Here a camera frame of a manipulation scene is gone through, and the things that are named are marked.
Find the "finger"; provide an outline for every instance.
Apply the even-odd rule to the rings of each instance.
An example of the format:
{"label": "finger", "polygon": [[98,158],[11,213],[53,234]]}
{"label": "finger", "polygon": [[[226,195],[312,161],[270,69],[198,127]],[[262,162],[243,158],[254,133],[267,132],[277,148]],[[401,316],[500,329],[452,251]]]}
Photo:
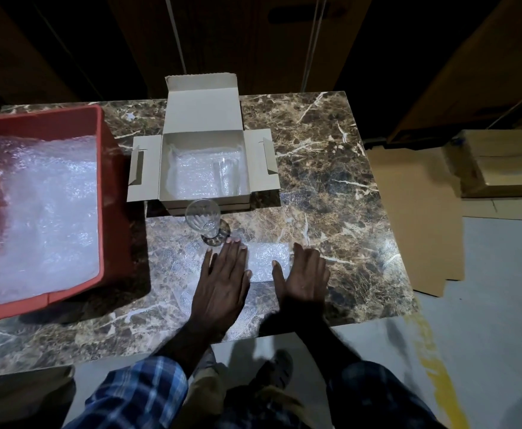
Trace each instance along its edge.
{"label": "finger", "polygon": [[242,245],[237,251],[237,261],[229,275],[229,281],[232,283],[241,283],[243,273],[245,272],[245,263],[247,262],[247,247]]}
{"label": "finger", "polygon": [[293,271],[302,271],[305,268],[305,250],[303,246],[297,243],[293,245],[293,267],[291,268],[291,272]]}
{"label": "finger", "polygon": [[227,238],[225,241],[225,244],[223,244],[222,250],[219,253],[219,256],[217,257],[217,260],[215,262],[214,273],[219,273],[221,271],[223,265],[225,265],[227,253],[229,252],[229,248],[231,247],[232,242],[233,242],[233,239]]}
{"label": "finger", "polygon": [[203,263],[201,264],[201,278],[205,279],[209,275],[209,263],[211,262],[211,248],[208,248],[206,251],[206,255],[203,258]]}
{"label": "finger", "polygon": [[327,261],[322,257],[319,257],[319,265],[316,267],[316,276],[319,280],[324,277],[324,270],[327,267]]}
{"label": "finger", "polygon": [[277,299],[280,299],[281,296],[285,294],[285,278],[283,277],[283,270],[281,269],[281,265],[277,260],[273,260],[273,283],[275,284],[275,294],[277,295]]}
{"label": "finger", "polygon": [[209,273],[211,274],[214,271],[215,261],[218,259],[218,254],[214,253],[211,256],[211,263],[209,264]]}
{"label": "finger", "polygon": [[241,240],[236,238],[231,243],[229,250],[227,252],[227,257],[225,259],[224,265],[222,267],[222,275],[224,277],[229,278],[231,275],[231,271],[233,271],[233,267],[237,261],[237,255],[239,254],[239,247],[241,246]]}
{"label": "finger", "polygon": [[305,270],[311,276],[315,277],[316,271],[319,268],[319,259],[321,258],[321,253],[318,250],[314,250],[314,249],[310,250],[309,252],[307,252],[307,251],[308,250],[305,250],[305,256],[307,258],[307,260],[306,260],[307,264],[305,266]]}
{"label": "finger", "polygon": [[249,288],[251,286],[251,276],[253,273],[250,270],[247,270],[243,273],[243,279],[241,280],[241,292],[239,293],[239,306],[243,307],[245,305],[245,299],[247,298],[247,294],[249,293]]}

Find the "right hand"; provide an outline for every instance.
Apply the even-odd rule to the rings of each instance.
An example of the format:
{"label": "right hand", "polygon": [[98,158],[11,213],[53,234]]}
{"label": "right hand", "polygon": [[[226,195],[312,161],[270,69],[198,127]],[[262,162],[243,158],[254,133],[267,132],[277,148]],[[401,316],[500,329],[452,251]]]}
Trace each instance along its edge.
{"label": "right hand", "polygon": [[273,260],[272,263],[273,281],[279,305],[282,305],[286,297],[324,305],[327,283],[331,276],[326,261],[318,250],[303,249],[303,246],[297,243],[293,246],[293,252],[295,255],[293,267],[287,281],[283,277],[283,270],[279,262]]}

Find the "hand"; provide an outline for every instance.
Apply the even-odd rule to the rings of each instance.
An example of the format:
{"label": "hand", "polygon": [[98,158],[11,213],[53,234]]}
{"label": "hand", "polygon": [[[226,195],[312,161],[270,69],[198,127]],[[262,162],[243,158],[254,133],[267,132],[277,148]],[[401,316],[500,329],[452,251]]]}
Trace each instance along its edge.
{"label": "hand", "polygon": [[293,246],[295,258],[287,281],[283,277],[281,265],[273,260],[273,281],[275,293],[282,307],[283,300],[290,297],[297,301],[322,304],[327,294],[327,283],[330,278],[329,268],[320,252],[313,248],[303,249],[295,243]]}
{"label": "hand", "polygon": [[219,255],[209,249],[203,259],[188,323],[206,329],[213,340],[223,338],[243,309],[251,278],[246,259],[239,238],[227,238]]}

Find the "left hand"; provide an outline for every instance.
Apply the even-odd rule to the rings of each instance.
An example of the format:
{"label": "left hand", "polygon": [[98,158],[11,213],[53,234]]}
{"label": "left hand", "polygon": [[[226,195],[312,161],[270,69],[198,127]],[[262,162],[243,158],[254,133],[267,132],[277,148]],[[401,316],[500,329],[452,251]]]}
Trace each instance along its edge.
{"label": "left hand", "polygon": [[247,247],[227,238],[219,255],[209,249],[193,296],[189,322],[221,340],[236,321],[249,291],[251,271],[245,271]]}

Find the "flattened cardboard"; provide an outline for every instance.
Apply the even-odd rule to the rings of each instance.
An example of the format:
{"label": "flattened cardboard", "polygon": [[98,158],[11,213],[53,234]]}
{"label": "flattened cardboard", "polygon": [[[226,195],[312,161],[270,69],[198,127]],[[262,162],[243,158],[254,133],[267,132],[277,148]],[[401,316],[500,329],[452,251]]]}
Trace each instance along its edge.
{"label": "flattened cardboard", "polygon": [[442,296],[464,279],[461,201],[440,148],[367,151],[382,204],[414,290]]}
{"label": "flattened cardboard", "polygon": [[445,151],[462,197],[522,197],[522,130],[464,130]]}
{"label": "flattened cardboard", "polygon": [[462,214],[465,217],[522,220],[522,198],[465,198]]}
{"label": "flattened cardboard", "polygon": [[194,200],[174,198],[167,189],[172,147],[244,148],[246,194],[214,198],[221,210],[248,209],[252,192],[280,188],[271,130],[243,130],[235,74],[177,75],[166,82],[170,92],[162,135],[134,137],[128,201],[158,199],[177,215]]}

